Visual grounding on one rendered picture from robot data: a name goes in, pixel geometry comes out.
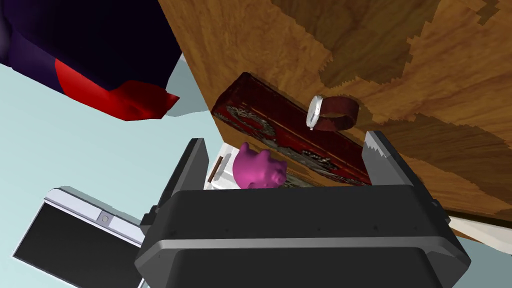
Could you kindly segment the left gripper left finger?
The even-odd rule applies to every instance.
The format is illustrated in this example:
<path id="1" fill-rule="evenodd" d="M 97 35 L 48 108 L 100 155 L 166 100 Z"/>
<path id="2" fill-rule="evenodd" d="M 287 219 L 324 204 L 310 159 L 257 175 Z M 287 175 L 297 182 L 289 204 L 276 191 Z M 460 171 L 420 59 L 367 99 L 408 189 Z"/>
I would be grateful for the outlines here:
<path id="1" fill-rule="evenodd" d="M 210 160 L 203 138 L 192 138 L 182 153 L 161 197 L 157 208 L 178 191 L 199 190 L 206 180 Z"/>

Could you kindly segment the dark red ornate book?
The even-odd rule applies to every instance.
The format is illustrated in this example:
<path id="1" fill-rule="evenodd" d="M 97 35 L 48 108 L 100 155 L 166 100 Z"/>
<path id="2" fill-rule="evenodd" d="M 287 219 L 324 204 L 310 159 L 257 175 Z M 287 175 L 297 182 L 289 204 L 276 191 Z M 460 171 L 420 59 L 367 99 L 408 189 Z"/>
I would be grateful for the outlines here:
<path id="1" fill-rule="evenodd" d="M 363 148 L 339 132 L 310 130 L 306 111 L 244 71 L 217 99 L 212 115 L 329 180 L 371 183 Z"/>

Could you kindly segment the pink piggy bank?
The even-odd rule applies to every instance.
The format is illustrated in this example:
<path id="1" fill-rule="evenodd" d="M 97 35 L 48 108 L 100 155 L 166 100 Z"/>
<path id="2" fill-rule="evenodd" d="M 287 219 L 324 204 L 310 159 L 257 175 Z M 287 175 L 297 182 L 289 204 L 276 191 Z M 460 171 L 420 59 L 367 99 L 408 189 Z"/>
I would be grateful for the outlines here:
<path id="1" fill-rule="evenodd" d="M 273 189 L 287 180 L 287 163 L 271 157 L 270 150 L 257 152 L 244 142 L 232 164 L 233 178 L 240 189 Z"/>

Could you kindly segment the wooden table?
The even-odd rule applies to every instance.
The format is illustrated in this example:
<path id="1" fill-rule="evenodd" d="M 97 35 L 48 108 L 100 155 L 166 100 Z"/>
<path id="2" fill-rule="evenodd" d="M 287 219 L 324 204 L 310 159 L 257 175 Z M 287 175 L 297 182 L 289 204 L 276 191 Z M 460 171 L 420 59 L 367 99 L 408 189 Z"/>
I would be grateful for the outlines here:
<path id="1" fill-rule="evenodd" d="M 159 0 L 212 109 L 251 73 L 359 103 L 456 217 L 512 223 L 512 0 Z"/>

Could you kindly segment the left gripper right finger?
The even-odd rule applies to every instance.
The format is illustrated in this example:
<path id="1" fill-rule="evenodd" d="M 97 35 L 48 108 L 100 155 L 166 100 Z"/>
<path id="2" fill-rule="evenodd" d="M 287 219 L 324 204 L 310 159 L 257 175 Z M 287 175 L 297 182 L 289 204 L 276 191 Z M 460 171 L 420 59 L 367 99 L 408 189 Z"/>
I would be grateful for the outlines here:
<path id="1" fill-rule="evenodd" d="M 362 159 L 371 190 L 392 201 L 433 201 L 433 197 L 400 153 L 379 130 L 367 131 Z"/>

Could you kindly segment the white framed black screen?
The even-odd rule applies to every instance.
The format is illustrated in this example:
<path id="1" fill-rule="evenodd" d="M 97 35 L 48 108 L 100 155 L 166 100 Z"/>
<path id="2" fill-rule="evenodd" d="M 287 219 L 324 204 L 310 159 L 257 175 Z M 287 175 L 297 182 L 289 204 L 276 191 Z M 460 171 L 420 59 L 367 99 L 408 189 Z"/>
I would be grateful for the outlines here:
<path id="1" fill-rule="evenodd" d="M 140 221 L 73 187 L 47 192 L 13 256 L 73 288 L 149 288 Z"/>

